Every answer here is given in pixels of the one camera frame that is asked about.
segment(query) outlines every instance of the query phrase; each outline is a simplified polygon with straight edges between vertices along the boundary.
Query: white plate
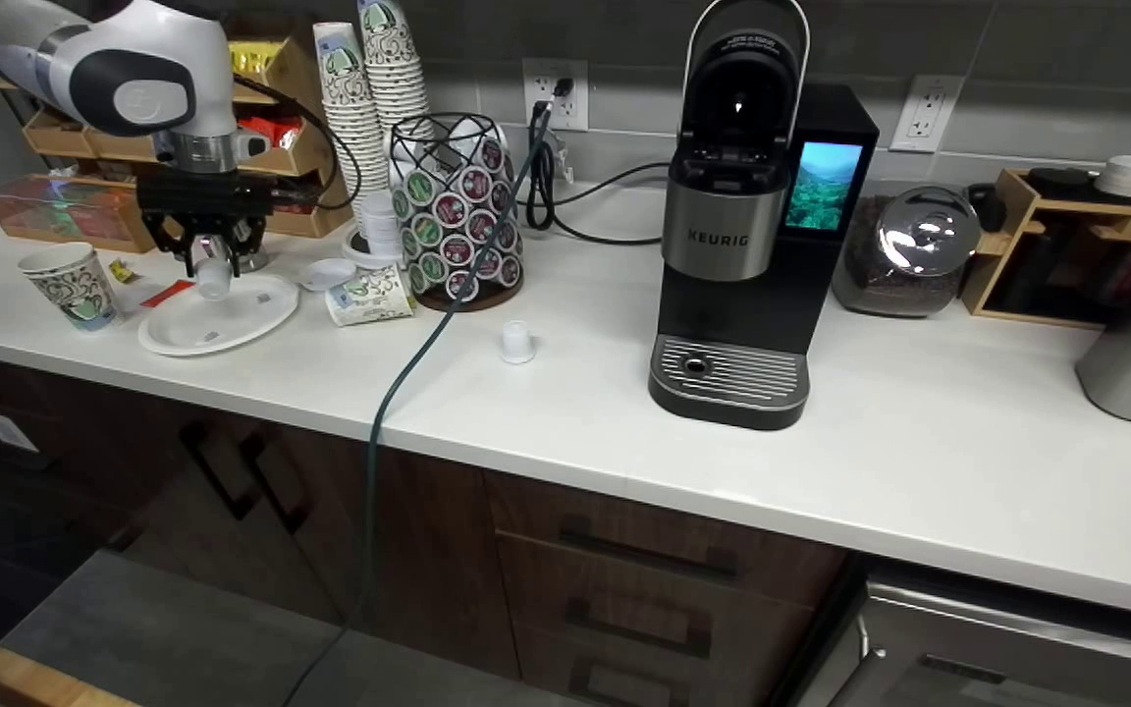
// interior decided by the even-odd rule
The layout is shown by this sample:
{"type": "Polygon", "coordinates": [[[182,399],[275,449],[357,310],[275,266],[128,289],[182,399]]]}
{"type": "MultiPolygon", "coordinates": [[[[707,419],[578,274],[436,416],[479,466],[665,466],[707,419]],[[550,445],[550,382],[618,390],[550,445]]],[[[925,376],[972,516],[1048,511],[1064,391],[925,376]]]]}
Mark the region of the white plate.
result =
{"type": "Polygon", "coordinates": [[[207,356],[280,330],[300,310],[300,288],[280,274],[239,274],[222,297],[182,289],[136,330],[136,342],[165,356],[207,356]]]}

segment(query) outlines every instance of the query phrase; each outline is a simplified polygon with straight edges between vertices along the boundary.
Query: wooden board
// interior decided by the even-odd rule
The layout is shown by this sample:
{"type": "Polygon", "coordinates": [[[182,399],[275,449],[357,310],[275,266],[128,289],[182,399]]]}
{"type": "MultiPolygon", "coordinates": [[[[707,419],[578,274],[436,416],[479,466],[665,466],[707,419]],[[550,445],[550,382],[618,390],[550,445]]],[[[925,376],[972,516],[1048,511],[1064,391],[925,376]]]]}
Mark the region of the wooden board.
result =
{"type": "Polygon", "coordinates": [[[128,707],[128,698],[110,694],[95,683],[61,675],[20,651],[0,647],[0,703],[16,707],[128,707]]]}

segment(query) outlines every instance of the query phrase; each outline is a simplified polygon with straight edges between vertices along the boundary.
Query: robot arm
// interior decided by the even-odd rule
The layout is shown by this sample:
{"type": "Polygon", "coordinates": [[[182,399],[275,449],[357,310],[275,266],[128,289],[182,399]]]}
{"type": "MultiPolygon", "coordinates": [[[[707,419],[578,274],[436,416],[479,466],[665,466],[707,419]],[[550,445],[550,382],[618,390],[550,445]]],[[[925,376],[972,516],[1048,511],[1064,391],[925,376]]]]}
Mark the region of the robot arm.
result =
{"type": "Polygon", "coordinates": [[[216,18],[133,0],[103,23],[0,0],[0,76],[103,135],[162,135],[186,173],[234,167],[229,38],[216,18]]]}

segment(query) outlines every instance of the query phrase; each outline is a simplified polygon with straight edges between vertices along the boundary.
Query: wire basket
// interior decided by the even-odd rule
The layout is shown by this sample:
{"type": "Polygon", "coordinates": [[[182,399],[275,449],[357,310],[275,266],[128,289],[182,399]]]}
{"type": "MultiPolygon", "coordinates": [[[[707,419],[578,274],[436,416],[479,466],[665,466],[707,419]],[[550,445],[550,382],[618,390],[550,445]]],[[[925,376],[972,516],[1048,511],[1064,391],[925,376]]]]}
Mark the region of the wire basket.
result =
{"type": "Polygon", "coordinates": [[[509,147],[487,112],[415,112],[390,135],[393,205],[425,305],[496,305],[523,288],[509,147]]]}

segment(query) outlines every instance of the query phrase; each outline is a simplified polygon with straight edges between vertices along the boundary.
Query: backsplash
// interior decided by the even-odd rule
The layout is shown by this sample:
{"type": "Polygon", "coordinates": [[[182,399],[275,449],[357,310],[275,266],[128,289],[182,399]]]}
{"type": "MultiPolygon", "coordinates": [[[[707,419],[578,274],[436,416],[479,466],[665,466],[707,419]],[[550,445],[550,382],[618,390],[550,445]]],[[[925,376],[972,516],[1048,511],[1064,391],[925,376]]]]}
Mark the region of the backsplash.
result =
{"type": "MultiPolygon", "coordinates": [[[[704,0],[403,0],[432,106],[523,131],[523,54],[586,57],[580,177],[666,158],[679,61],[704,0]]],[[[873,181],[995,181],[996,166],[1131,154],[1131,0],[805,0],[811,78],[851,84],[881,120],[873,181]],[[935,158],[886,154],[912,76],[965,76],[935,158]]]]}

